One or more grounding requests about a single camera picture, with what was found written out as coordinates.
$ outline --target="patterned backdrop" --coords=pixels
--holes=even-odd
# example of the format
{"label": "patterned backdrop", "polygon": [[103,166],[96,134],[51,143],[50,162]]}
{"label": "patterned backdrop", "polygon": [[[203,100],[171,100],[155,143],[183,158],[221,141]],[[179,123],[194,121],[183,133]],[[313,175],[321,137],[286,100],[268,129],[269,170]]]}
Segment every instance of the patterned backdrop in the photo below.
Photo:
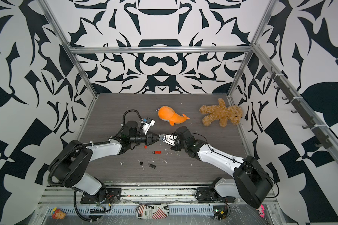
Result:
{"label": "patterned backdrop", "polygon": [[[338,136],[338,0],[280,0],[260,47]],[[252,154],[289,224],[338,224],[338,164],[268,76],[253,56],[233,95]]]}
{"label": "patterned backdrop", "polygon": [[81,54],[98,93],[227,93],[244,53]]}
{"label": "patterned backdrop", "polygon": [[37,2],[0,0],[0,224],[34,211],[92,99]]}
{"label": "patterned backdrop", "polygon": [[[52,0],[74,47],[249,45],[269,0]],[[242,53],[81,54],[98,93],[227,93]]]}
{"label": "patterned backdrop", "polygon": [[85,47],[152,46],[161,41],[177,46],[248,45],[268,2],[48,1],[71,45]]}

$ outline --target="gray wood surface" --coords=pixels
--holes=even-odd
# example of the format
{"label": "gray wood surface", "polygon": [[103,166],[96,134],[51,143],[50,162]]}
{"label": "gray wood surface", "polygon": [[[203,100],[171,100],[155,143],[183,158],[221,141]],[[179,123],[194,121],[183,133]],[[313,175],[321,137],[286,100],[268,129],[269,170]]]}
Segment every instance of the gray wood surface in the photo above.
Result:
{"label": "gray wood surface", "polygon": [[[121,127],[122,115],[129,109],[139,111],[142,118],[155,120],[149,131],[156,134],[171,134],[181,126],[187,126],[192,133],[205,136],[208,143],[228,154],[245,157],[244,148],[237,127],[230,122],[226,128],[214,121],[205,127],[199,112],[202,105],[216,105],[218,98],[227,102],[224,94],[211,95],[176,95],[176,94],[100,94],[90,118],[81,135],[81,142],[104,141],[113,136]],[[161,106],[170,106],[176,113],[184,113],[190,119],[182,124],[171,126],[158,117],[156,111]],[[139,121],[135,112],[126,115],[126,121]],[[184,150],[172,151],[171,146],[164,142],[156,142],[144,148],[144,144],[128,150],[122,155],[107,156],[92,161],[86,172],[101,181],[126,182],[211,182],[217,177],[231,178],[215,166],[190,158]]]}

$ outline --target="clear plastic sheet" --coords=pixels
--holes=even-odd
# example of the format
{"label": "clear plastic sheet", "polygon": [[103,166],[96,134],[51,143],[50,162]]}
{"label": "clear plastic sheet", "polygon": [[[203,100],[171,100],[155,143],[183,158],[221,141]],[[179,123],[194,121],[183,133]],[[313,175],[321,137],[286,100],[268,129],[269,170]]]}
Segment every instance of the clear plastic sheet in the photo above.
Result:
{"label": "clear plastic sheet", "polygon": [[[230,205],[231,213],[227,218],[222,221],[215,220],[212,216],[207,215],[170,215],[164,219],[156,220],[139,220],[134,215],[132,216],[103,216],[99,221],[92,224],[98,225],[126,225],[126,224],[153,224],[153,225],[272,225],[281,224],[280,209],[278,205],[264,205],[265,216],[260,217],[257,210],[249,205]],[[66,216],[64,219],[53,219],[50,215],[45,214],[50,207],[44,207],[45,209],[39,212],[39,208],[34,213],[30,224],[42,225],[80,225],[90,224],[81,220],[78,216]]]}

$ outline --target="black cable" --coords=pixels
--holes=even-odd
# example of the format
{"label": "black cable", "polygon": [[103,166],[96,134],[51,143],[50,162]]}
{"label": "black cable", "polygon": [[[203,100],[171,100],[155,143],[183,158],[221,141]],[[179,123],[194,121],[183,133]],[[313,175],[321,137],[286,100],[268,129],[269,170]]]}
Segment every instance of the black cable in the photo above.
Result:
{"label": "black cable", "polygon": [[108,144],[110,141],[105,141],[105,142],[95,142],[95,143],[87,143],[87,144],[81,144],[79,146],[76,146],[72,150],[68,151],[61,159],[59,159],[55,165],[51,168],[49,175],[48,175],[48,184],[52,187],[57,187],[57,186],[62,186],[63,184],[60,182],[53,182],[53,176],[56,171],[56,169],[59,167],[59,165],[66,160],[69,156],[71,156],[74,152],[76,152],[80,148],[84,148],[87,146],[92,146],[92,145],[99,145],[99,144]]}
{"label": "black cable", "polygon": [[237,162],[237,163],[243,164],[243,165],[245,165],[245,166],[248,166],[248,167],[250,167],[250,168],[253,168],[253,169],[255,169],[256,171],[261,172],[262,174],[268,176],[268,177],[275,183],[275,185],[277,186],[277,188],[278,188],[278,193],[277,193],[275,196],[273,196],[273,197],[266,197],[266,198],[276,198],[276,197],[279,195],[279,186],[278,186],[278,184],[277,184],[277,183],[275,182],[275,180],[274,180],[273,178],[271,178],[268,174],[263,173],[262,171],[258,170],[257,168],[254,168],[254,167],[249,166],[249,165],[247,165],[247,164],[244,164],[244,163],[242,163],[242,162],[238,162],[238,161],[236,161],[235,159],[231,159],[231,158],[229,158],[229,157],[227,157],[227,156],[225,156],[225,155],[222,155],[222,154],[220,154],[220,153],[218,153],[218,152],[215,152],[214,150],[212,150],[212,149],[210,148],[207,139],[206,139],[205,137],[204,137],[204,139],[205,139],[205,141],[207,142],[208,147],[209,147],[209,149],[210,149],[212,152],[217,153],[218,155],[221,155],[221,156],[223,156],[223,157],[225,157],[225,158],[227,158],[227,159],[230,159],[230,160],[232,160],[233,162]]}
{"label": "black cable", "polygon": [[209,146],[209,143],[208,143],[208,141],[207,141],[207,139],[204,137],[204,139],[205,139],[205,141],[207,142],[207,145],[208,145],[208,148],[213,152],[214,150],[212,150],[211,148],[210,148],[210,146]]}
{"label": "black cable", "polygon": [[76,214],[78,215],[78,217],[80,218],[80,219],[82,219],[82,220],[84,220],[84,221],[86,221],[86,222],[90,222],[90,221],[97,221],[98,219],[96,218],[96,219],[90,219],[90,218],[86,218],[86,217],[84,217],[84,216],[82,216],[81,214],[80,214],[80,212],[79,212],[79,210],[78,210],[78,207],[77,207],[77,205],[76,205],[76,190],[74,191],[74,209],[75,209],[75,212],[76,212]]}
{"label": "black cable", "polygon": [[131,147],[130,147],[130,150],[133,150],[133,149],[135,148],[135,146],[138,146],[138,145],[140,145],[140,144],[136,144],[136,145],[134,145],[134,147],[133,147],[133,148],[131,148]]}
{"label": "black cable", "polygon": [[[105,209],[104,208],[104,211],[100,211],[100,213],[106,213],[106,212],[110,212],[111,211],[111,206],[109,206],[110,208],[109,209]],[[84,217],[82,214],[80,214],[78,208],[77,208],[77,205],[76,205],[76,190],[74,190],[74,209],[75,209],[75,212],[76,214],[78,215],[78,217],[86,222],[95,222],[95,221],[98,221],[99,219],[98,218],[95,218],[95,219],[91,219],[91,218],[86,218]]]}
{"label": "black cable", "polygon": [[[140,116],[140,114],[139,114],[139,112],[138,112],[137,110],[135,110],[135,109],[134,109],[134,110],[128,110],[128,111],[126,111],[126,112],[124,113],[124,115],[123,115],[123,123],[122,123],[123,126],[125,125],[125,117],[126,117],[126,114],[128,114],[129,112],[136,112],[137,115],[138,115],[138,117],[139,117],[139,119],[140,119],[140,122],[143,121],[142,117]],[[121,129],[114,135],[114,137],[116,137],[117,135],[119,135],[119,134],[121,133],[121,131],[123,130],[123,126],[122,126]]]}
{"label": "black cable", "polygon": [[226,207],[228,206],[228,208],[229,208],[229,214],[227,214],[227,216],[229,216],[232,213],[232,210],[230,209],[227,198],[225,198],[225,206]]}

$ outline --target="brown teddy bear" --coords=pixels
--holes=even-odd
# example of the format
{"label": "brown teddy bear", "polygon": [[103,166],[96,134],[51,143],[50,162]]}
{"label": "brown teddy bear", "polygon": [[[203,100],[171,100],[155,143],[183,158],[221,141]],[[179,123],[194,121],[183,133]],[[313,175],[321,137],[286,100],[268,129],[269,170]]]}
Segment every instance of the brown teddy bear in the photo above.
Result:
{"label": "brown teddy bear", "polygon": [[227,126],[227,121],[230,119],[232,124],[237,125],[241,119],[243,111],[239,106],[225,107],[225,102],[222,98],[218,99],[218,106],[202,106],[200,112],[202,114],[210,113],[203,118],[203,125],[209,126],[214,120],[219,119],[219,125],[221,127]]}

